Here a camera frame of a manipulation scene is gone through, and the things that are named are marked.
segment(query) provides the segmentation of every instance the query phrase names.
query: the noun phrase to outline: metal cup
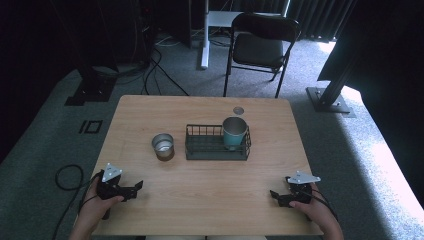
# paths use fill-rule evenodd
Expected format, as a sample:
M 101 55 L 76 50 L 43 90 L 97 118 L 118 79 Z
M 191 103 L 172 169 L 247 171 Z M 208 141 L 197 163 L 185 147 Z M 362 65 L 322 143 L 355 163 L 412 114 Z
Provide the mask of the metal cup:
M 228 117 L 222 123 L 224 144 L 229 150 L 236 150 L 247 131 L 247 123 L 240 117 Z
M 174 157 L 174 139 L 168 133 L 156 135 L 152 140 L 156 157 L 161 161 L 168 161 Z

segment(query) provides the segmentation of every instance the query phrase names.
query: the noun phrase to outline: person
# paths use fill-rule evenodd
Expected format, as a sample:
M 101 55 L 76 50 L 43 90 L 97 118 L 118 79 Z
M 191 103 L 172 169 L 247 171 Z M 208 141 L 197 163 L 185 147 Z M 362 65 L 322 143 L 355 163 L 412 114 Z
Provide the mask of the person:
M 90 189 L 87 191 L 84 204 L 79 212 L 69 240 L 90 239 L 91 234 L 96 229 L 106 211 L 115 204 L 124 200 L 124 197 L 122 196 L 102 200 L 97 196 L 96 189 L 98 181 L 99 178 L 96 177 L 93 184 L 90 186 Z M 313 195 L 320 197 L 317 192 L 317 186 L 315 184 L 311 184 L 311 186 L 314 190 Z M 290 206 L 306 214 L 313 222 L 315 222 L 324 233 L 325 240 L 343 240 L 343 232 L 339 223 L 324 204 L 313 198 L 309 204 L 292 201 L 290 202 Z

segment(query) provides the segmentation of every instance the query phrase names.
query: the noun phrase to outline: black metal basket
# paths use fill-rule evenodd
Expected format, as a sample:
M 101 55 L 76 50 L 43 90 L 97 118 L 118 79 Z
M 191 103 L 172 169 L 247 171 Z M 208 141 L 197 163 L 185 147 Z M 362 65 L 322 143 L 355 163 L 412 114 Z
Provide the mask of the black metal basket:
M 187 160 L 247 160 L 251 139 L 249 127 L 240 145 L 225 145 L 222 125 L 194 125 L 186 128 Z

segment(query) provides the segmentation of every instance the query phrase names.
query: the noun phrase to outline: teal cup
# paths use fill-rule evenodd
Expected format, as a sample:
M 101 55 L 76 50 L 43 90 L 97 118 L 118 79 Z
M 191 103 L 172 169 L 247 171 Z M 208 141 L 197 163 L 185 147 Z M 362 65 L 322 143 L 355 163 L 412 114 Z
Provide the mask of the teal cup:
M 247 131 L 247 123 L 240 117 L 228 117 L 222 123 L 224 144 L 229 150 L 236 150 L 241 145 Z

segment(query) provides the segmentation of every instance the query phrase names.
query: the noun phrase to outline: metal bracket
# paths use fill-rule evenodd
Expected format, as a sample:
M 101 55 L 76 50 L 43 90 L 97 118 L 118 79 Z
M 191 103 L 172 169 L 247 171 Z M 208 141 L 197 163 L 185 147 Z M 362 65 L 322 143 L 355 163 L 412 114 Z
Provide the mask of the metal bracket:
M 295 175 L 287 179 L 287 182 L 294 183 L 294 184 L 305 184 L 305 183 L 312 183 L 312 182 L 319 182 L 319 181 L 321 181 L 320 177 L 315 177 L 307 173 L 304 173 L 302 171 L 296 171 Z
M 122 169 L 119 169 L 112 164 L 108 163 L 106 165 L 105 173 L 103 174 L 102 182 L 107 182 L 112 178 L 115 178 L 121 175 Z

